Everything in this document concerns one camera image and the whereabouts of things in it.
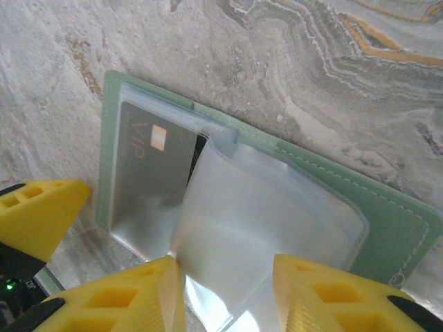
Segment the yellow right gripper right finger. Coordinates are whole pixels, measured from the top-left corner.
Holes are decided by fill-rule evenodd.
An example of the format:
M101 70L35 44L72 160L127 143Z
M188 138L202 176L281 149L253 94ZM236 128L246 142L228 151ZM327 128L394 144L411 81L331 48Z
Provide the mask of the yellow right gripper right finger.
M443 332L443 320L405 292L288 254L273 260L282 332Z

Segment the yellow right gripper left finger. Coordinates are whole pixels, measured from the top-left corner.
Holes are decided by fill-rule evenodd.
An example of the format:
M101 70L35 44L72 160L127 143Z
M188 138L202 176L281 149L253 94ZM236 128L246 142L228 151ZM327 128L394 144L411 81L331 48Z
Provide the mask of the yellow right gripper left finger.
M63 290L30 307L10 332L186 332L179 265L166 255Z

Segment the green card holder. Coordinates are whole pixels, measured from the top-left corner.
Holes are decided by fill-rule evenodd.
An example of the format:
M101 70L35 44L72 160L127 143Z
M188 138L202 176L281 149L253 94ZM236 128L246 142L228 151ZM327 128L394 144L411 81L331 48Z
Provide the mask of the green card holder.
M104 92L96 221L115 240L121 104L208 137L166 254L179 262L185 304L207 332L281 329L277 254L400 289L443 234L443 215L431 206L221 111L118 71L105 74Z

